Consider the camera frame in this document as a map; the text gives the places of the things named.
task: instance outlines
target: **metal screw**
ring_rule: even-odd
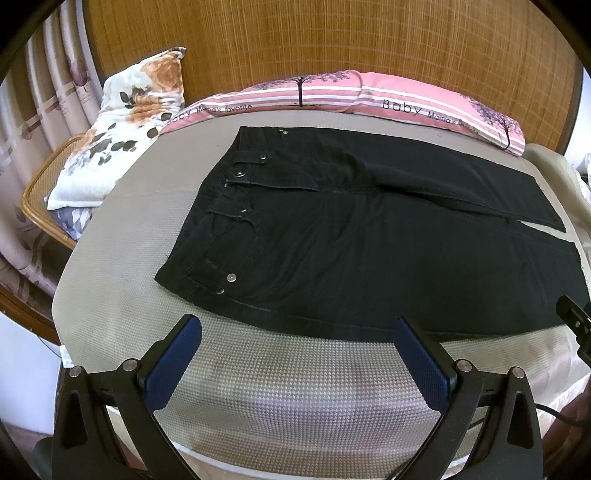
[[[462,372],[469,372],[472,370],[472,364],[468,360],[458,360],[456,365]]]
[[[525,372],[520,367],[513,367],[511,369],[511,373],[513,375],[515,375],[517,378],[523,378],[523,377],[525,377]]]
[[[123,370],[126,372],[132,372],[136,368],[138,368],[138,361],[135,358],[130,358],[129,360],[123,362]]]
[[[70,376],[72,378],[76,378],[78,375],[82,373],[82,367],[76,365],[75,367],[70,368]]]

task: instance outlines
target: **pillowcase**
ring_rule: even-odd
[[[75,241],[78,241],[86,225],[90,222],[96,207],[62,207],[50,210],[56,224]]]
[[[199,100],[172,117],[163,135],[211,118],[268,110],[315,109],[428,125],[479,137],[519,157],[519,123],[466,95],[396,75],[343,70],[272,80]]]
[[[98,207],[184,105],[181,59],[171,48],[110,77],[99,116],[66,161],[48,210]]]

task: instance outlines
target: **wall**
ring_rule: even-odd
[[[574,168],[581,173],[586,173],[587,166],[583,164],[583,158],[589,152],[591,152],[591,78],[587,71],[583,71],[583,91],[579,113],[564,157]]]
[[[60,358],[36,335],[0,313],[0,419],[53,434]]]

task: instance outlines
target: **gray mattress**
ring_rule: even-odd
[[[323,478],[385,477],[437,420],[393,345],[281,335],[197,308],[160,287],[164,263],[199,185],[241,125],[329,127],[397,135],[487,158],[536,178],[577,243],[573,226],[536,168],[482,141],[417,125],[315,111],[258,112],[163,135],[96,211],[53,303],[60,338],[88,371],[139,358],[184,313],[203,342],[169,405],[157,413],[171,440],[201,456],[265,472]],[[589,265],[582,262],[589,278]],[[444,345],[479,369],[522,366],[538,402],[550,404],[587,368],[566,327]],[[458,458],[467,455],[472,430]]]

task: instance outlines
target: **houndstooth fabric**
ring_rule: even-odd
[[[203,342],[168,406],[156,414],[171,440],[265,472],[385,477],[413,455],[438,417],[393,345],[267,332],[205,312],[154,281],[201,181],[241,125],[360,130],[455,148],[532,174],[563,217],[563,237],[574,241],[572,224],[522,158],[452,132],[313,111],[233,115],[163,135],[95,212],[53,304],[74,363],[90,372],[114,369],[140,358],[183,314],[193,313],[202,321]],[[582,268],[589,278],[586,261]],[[522,366],[536,401],[546,404],[587,374],[566,327],[445,348],[488,371]],[[457,458],[467,455],[476,433]]]

